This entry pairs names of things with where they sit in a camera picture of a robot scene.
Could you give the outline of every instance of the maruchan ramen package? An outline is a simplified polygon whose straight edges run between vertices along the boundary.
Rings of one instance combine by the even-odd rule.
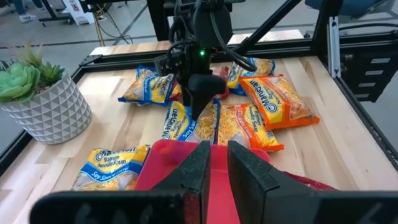
[[[245,95],[241,85],[239,84],[239,77],[256,77],[256,76],[267,76],[273,75],[275,70],[275,62],[268,59],[259,58],[246,58],[257,67],[256,72],[249,72],[237,63],[233,62],[231,69],[229,70],[227,86],[231,93],[237,95]]]
[[[240,78],[240,84],[263,116],[268,131],[319,123],[283,75]]]
[[[174,75],[161,77],[155,68],[138,66],[136,81],[118,100],[120,102],[145,105],[153,103],[167,106],[172,91]]]
[[[279,144],[272,133],[266,131],[257,108],[252,103],[221,105],[217,144],[227,145],[234,140],[246,148],[279,151]]]
[[[194,121],[190,107],[174,101],[167,112],[162,139],[201,142],[209,140],[215,144],[217,117],[220,112],[218,101],[210,102]]]
[[[72,190],[133,190],[149,146],[120,152],[94,149]]]
[[[225,82],[227,82],[227,80],[228,80],[228,70],[229,70],[229,68],[227,66],[214,67],[212,69],[213,69],[213,75],[218,75],[221,78],[223,78],[225,80]],[[220,94],[220,95],[216,95],[214,97],[214,99],[216,99],[216,100],[225,99],[227,96],[229,96],[229,89],[228,89],[228,86],[225,86],[225,93],[224,94]],[[177,83],[177,81],[175,81],[175,83],[173,85],[172,94],[170,95],[169,99],[170,100],[175,100],[175,101],[181,101],[182,100],[181,86],[180,86],[180,84]]]

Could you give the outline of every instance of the orange ramen package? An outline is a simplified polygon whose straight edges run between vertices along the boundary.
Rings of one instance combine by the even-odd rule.
[[[239,82],[263,116],[267,130],[319,123],[283,75],[245,77]]]
[[[225,82],[228,80],[228,71],[229,68],[227,66],[221,66],[221,67],[213,67],[213,75],[220,76],[225,80]],[[229,96],[229,88],[226,85],[225,86],[225,93],[216,95],[214,97],[215,100],[221,100],[225,99],[227,96]],[[172,87],[172,93],[170,94],[169,100],[174,100],[174,101],[179,101],[182,100],[182,91],[181,91],[181,86],[177,81],[174,81],[173,87]]]
[[[266,131],[259,111],[252,103],[221,105],[217,144],[227,145],[234,140],[246,148],[279,151],[279,144],[272,131]]]

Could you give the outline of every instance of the plant pot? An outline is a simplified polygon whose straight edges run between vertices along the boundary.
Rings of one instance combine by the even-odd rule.
[[[28,102],[3,103],[0,107],[44,144],[74,138],[92,119],[90,106],[68,75]]]

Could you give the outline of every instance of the wooden tabletop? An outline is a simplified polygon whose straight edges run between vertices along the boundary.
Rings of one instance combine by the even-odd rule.
[[[245,35],[236,35],[238,43]],[[302,38],[297,30],[271,32],[263,40]],[[167,42],[100,47],[93,54],[160,50]],[[275,131],[285,150],[271,153],[280,170],[306,176],[340,190],[398,190],[398,175],[316,57],[276,60],[283,73],[319,115],[313,126]],[[69,190],[96,147],[112,150],[153,144],[160,139],[167,108],[120,103],[117,97],[134,81],[135,70],[87,73],[78,83],[93,110],[93,120],[75,139],[56,146],[35,140],[0,178],[0,223],[27,223],[29,210],[42,196]],[[228,103],[249,102],[232,95]]]

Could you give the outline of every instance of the yellow ramen package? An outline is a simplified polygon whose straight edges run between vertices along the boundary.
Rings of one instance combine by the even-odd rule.
[[[257,108],[252,103],[221,105],[217,144],[227,145],[234,140],[246,148],[279,151],[279,144],[272,133],[266,131]]]
[[[94,149],[72,190],[133,190],[149,146],[121,152]]]
[[[275,62],[273,60],[259,58],[246,58],[246,60],[255,64],[257,71],[249,72],[240,67],[237,63],[233,62],[231,69],[229,70],[227,81],[227,85],[231,93],[245,95],[241,85],[239,84],[239,77],[255,77],[274,74]]]
[[[283,75],[240,78],[247,96],[263,116],[267,130],[319,123]]]
[[[220,111],[218,101],[210,102],[197,121],[191,119],[190,107],[174,101],[167,112],[162,139],[201,142],[209,140],[215,144],[217,117]]]
[[[174,75],[161,77],[155,68],[138,66],[136,81],[120,97],[119,102],[144,105],[153,103],[167,106],[172,91]]]

